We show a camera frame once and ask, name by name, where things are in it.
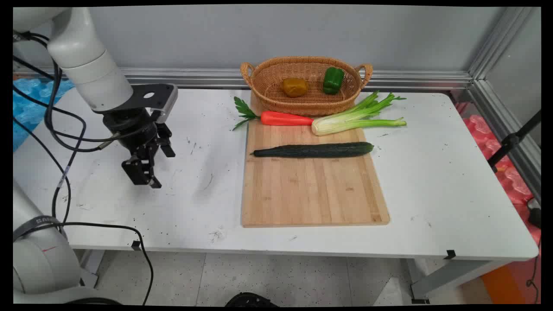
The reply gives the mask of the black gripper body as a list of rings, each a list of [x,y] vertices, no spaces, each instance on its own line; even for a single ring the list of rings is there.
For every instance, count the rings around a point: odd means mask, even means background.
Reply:
[[[112,134],[119,133],[119,144],[129,150],[131,156],[147,158],[150,141],[156,137],[157,128],[144,108],[117,111],[103,115],[103,124]]]

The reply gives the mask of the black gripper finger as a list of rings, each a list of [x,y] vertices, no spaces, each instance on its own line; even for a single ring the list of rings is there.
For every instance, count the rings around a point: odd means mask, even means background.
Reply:
[[[172,132],[168,126],[163,123],[156,123],[157,134],[158,134],[158,145],[168,158],[174,158],[175,152],[171,146],[170,138],[172,137]]]
[[[152,189],[162,187],[154,172],[155,155],[158,149],[157,144],[140,145],[132,150],[130,158],[122,162],[123,171],[134,185],[148,185]]]

